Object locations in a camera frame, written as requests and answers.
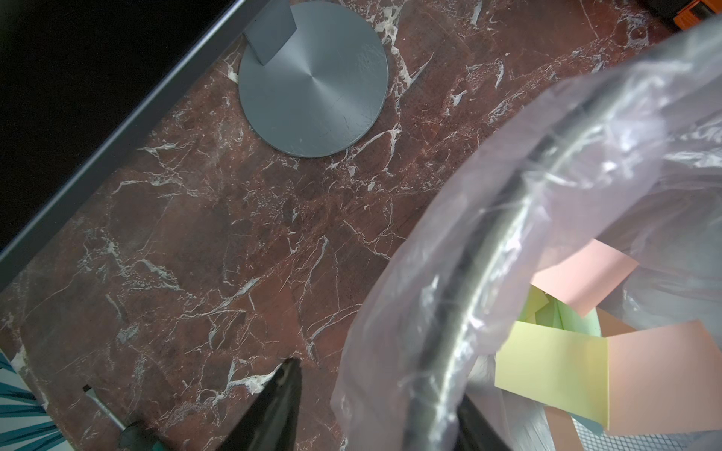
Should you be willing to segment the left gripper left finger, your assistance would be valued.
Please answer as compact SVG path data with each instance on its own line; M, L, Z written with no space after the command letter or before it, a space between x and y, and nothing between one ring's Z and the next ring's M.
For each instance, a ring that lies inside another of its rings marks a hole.
M301 361L286 359L218 450L295 450L302 381Z

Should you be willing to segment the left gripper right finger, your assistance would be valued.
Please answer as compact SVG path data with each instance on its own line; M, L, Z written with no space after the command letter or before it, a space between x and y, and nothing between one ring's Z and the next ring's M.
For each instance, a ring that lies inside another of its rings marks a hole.
M454 451L511 451L469 396L462 399L457 417L459 434Z

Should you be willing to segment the yellow sticky note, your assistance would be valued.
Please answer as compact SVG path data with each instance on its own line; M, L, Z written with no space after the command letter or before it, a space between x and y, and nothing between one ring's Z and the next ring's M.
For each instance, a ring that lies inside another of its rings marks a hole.
M605 338L517 321L496 354L496 387L608 426Z

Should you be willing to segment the pink sticky note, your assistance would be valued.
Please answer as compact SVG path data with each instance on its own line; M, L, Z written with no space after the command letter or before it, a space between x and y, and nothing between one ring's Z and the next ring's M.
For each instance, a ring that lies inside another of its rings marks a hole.
M586 317L637 266L635 259L592 240L561 263L537 272L531 285Z
M701 321L611 336L612 435L721 429L721 351Z

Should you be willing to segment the pink sticky note in bin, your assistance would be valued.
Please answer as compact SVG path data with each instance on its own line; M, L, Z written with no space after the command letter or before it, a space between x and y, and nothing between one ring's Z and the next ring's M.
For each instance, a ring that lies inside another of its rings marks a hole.
M721 429L721 351L701 321L611 336L612 435Z

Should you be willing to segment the grey round monitor stand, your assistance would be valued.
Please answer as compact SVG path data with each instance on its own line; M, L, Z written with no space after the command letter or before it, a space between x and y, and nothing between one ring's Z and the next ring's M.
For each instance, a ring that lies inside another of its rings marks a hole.
M372 26L325 1L271 1L244 32L239 98L275 150L321 158L347 150L380 116L387 55Z

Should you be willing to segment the black computer monitor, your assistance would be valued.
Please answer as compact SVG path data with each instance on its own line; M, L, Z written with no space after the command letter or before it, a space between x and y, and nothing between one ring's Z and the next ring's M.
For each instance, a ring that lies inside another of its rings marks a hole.
M3 286L263 9L261 1L2 3Z

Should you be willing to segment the mesh waste bin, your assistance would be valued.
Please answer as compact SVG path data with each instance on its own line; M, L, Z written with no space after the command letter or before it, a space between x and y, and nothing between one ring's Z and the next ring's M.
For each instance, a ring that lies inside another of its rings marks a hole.
M669 137L720 109L710 88L609 82L545 94L494 135L501 164L481 164L481 195L452 222L458 256L417 310L404 449L452 445L468 373L508 336L537 266L569 257L647 195Z

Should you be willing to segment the clear plastic bin liner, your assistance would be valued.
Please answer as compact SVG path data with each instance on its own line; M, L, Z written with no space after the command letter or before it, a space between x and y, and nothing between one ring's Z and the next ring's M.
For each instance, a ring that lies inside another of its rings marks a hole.
M721 21L543 92L367 297L348 450L721 447Z

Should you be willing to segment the black plastic tool case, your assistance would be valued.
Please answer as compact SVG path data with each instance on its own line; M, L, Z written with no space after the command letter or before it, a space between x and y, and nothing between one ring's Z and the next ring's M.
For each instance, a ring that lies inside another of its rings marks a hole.
M721 0L645 0L657 16L680 30L687 30L721 13Z

